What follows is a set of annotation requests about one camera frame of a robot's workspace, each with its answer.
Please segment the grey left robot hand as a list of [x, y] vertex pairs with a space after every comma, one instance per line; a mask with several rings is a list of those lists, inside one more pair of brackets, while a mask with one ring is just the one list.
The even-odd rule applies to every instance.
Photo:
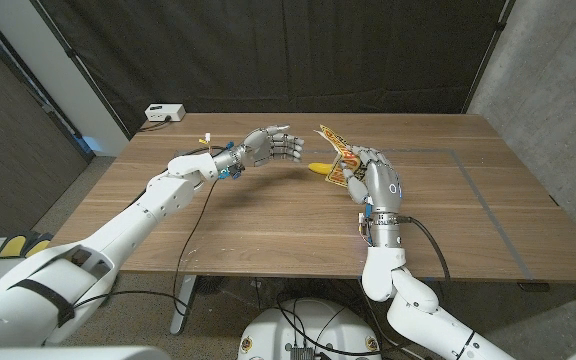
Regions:
[[271, 125], [253, 130], [240, 145], [245, 167], [259, 167], [273, 159], [300, 162], [304, 140], [290, 135], [289, 125]]

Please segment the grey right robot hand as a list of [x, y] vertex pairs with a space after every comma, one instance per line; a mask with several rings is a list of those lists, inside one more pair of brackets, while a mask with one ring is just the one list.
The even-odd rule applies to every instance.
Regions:
[[351, 198], [358, 204], [371, 204], [376, 212], [398, 213], [403, 198], [402, 186], [390, 161], [374, 148], [350, 145], [348, 149], [366, 166], [362, 180], [350, 169], [343, 168]]

